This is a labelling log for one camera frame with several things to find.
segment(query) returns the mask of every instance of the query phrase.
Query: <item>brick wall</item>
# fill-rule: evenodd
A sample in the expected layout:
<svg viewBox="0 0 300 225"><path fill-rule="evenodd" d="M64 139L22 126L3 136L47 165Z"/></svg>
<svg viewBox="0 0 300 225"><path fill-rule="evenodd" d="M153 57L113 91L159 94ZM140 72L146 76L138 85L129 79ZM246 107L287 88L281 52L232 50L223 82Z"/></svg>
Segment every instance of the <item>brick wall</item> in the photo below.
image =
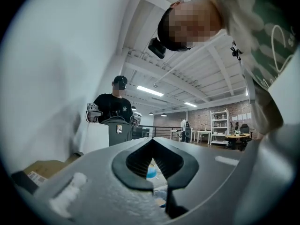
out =
<svg viewBox="0 0 300 225"><path fill-rule="evenodd" d="M210 130L210 111L219 112L223 111L226 108L228 109L230 120L232 120L232 116L238 116L238 114L251 112L249 101L242 101L223 106L188 111L188 121L193 130L200 131L204 130L205 128L206 130ZM186 112L174 112L168 113L167 115L167 117L155 115L154 126L179 127L181 118L186 118ZM233 126L235 126L236 122L239 122L240 126L244 123L248 124L248 126L250 127L250 132L253 132L252 138L255 139L257 137L256 130L253 128L252 119L232 121Z"/></svg>

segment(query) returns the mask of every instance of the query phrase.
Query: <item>blue object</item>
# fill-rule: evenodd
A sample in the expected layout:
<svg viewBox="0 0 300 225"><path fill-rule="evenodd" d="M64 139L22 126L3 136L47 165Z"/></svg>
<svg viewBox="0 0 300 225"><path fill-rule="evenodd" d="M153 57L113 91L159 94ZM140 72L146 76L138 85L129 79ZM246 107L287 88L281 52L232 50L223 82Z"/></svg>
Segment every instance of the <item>blue object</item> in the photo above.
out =
<svg viewBox="0 0 300 225"><path fill-rule="evenodd" d="M147 178L154 178L156 177L156 170L154 167L148 167Z"/></svg>
<svg viewBox="0 0 300 225"><path fill-rule="evenodd" d="M164 208L165 204L166 204L166 200L167 200L167 193L165 191L155 191L153 193L153 196L154 196L154 199L161 198L162 200L165 201L165 203L160 206L161 208Z"/></svg>

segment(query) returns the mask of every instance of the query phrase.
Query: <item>chair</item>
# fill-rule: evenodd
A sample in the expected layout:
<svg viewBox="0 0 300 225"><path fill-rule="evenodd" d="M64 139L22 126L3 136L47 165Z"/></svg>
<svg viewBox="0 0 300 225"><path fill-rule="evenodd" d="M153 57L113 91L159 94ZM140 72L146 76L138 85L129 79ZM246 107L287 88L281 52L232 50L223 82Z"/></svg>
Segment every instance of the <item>chair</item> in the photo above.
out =
<svg viewBox="0 0 300 225"><path fill-rule="evenodd" d="M240 127L240 132L241 133L250 133L250 127L248 126L248 124L242 124L242 126ZM245 150L247 143L252 140L253 132L251 132L250 134L251 134L250 137L245 137L245 138L240 139L240 141L242 142L242 145L239 147L240 151Z"/></svg>

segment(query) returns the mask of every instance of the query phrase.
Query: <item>black t-shirt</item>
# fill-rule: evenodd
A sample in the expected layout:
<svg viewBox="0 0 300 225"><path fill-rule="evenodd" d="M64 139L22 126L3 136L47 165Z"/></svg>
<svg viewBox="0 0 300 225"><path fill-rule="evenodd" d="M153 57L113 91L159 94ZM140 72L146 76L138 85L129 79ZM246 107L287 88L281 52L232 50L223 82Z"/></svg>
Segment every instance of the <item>black t-shirt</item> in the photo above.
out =
<svg viewBox="0 0 300 225"><path fill-rule="evenodd" d="M125 98L118 98L112 94L101 94L94 101L103 116L98 117L99 123L109 119L111 116L114 116L115 111L118 112L118 116L121 116L125 119L126 122L130 122L130 117L133 112L131 109L130 102Z"/></svg>

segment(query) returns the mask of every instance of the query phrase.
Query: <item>fluorescent light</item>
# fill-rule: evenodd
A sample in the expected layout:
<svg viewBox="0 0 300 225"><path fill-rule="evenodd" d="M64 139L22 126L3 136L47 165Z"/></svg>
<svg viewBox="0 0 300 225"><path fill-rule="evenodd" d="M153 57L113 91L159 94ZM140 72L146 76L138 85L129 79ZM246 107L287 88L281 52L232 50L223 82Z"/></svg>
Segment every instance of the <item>fluorescent light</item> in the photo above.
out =
<svg viewBox="0 0 300 225"><path fill-rule="evenodd" d="M144 92L148 92L148 93L151 93L151 94L160 96L160 97L163 95L163 94L160 93L160 92L156 92L156 91L154 91L154 90L151 90L151 89L148 89L148 88L144 88L144 87L142 87L142 86L138 86L136 89L142 90L142 91L144 91Z"/></svg>
<svg viewBox="0 0 300 225"><path fill-rule="evenodd" d="M184 103L184 104L189 105L189 106L192 106L192 107L197 107L196 105L191 104L191 103Z"/></svg>

